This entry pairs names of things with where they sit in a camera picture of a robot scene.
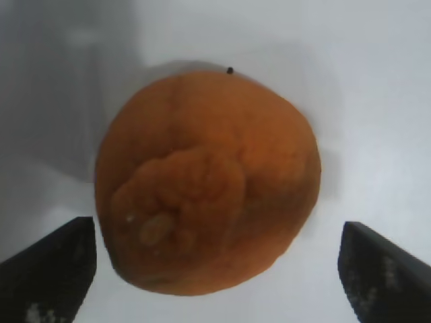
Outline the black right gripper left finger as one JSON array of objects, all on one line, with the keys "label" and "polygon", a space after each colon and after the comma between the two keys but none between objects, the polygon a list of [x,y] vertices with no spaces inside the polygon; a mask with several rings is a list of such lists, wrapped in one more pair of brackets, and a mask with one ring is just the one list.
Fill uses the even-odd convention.
[{"label": "black right gripper left finger", "polygon": [[96,269],[94,220],[76,217],[1,263],[1,321],[74,321]]}]

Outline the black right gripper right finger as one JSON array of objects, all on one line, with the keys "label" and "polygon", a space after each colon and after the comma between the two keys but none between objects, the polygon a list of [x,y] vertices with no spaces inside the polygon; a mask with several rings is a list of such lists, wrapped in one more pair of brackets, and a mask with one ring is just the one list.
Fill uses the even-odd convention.
[{"label": "black right gripper right finger", "polygon": [[359,322],[430,321],[430,265],[366,225],[345,222],[337,270]]}]

